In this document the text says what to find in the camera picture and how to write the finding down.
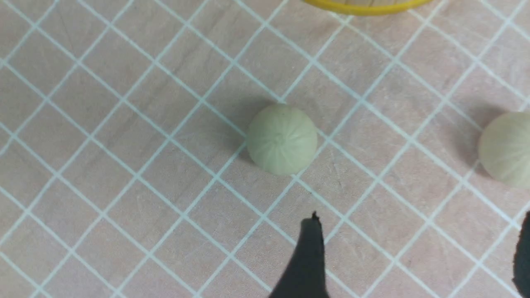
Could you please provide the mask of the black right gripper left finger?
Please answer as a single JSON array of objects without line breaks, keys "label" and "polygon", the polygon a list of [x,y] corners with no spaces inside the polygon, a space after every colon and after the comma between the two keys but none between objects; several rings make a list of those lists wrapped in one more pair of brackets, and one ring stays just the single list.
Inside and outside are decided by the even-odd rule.
[{"label": "black right gripper left finger", "polygon": [[301,221],[293,254],[271,298],[328,298],[325,272],[325,243],[320,217],[314,211]]}]

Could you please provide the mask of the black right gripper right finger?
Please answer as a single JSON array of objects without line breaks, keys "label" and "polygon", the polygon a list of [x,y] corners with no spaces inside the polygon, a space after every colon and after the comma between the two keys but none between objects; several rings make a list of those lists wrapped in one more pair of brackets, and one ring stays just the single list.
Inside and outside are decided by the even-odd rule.
[{"label": "black right gripper right finger", "polygon": [[530,296],[530,212],[525,215],[513,259],[513,284],[521,296]]}]

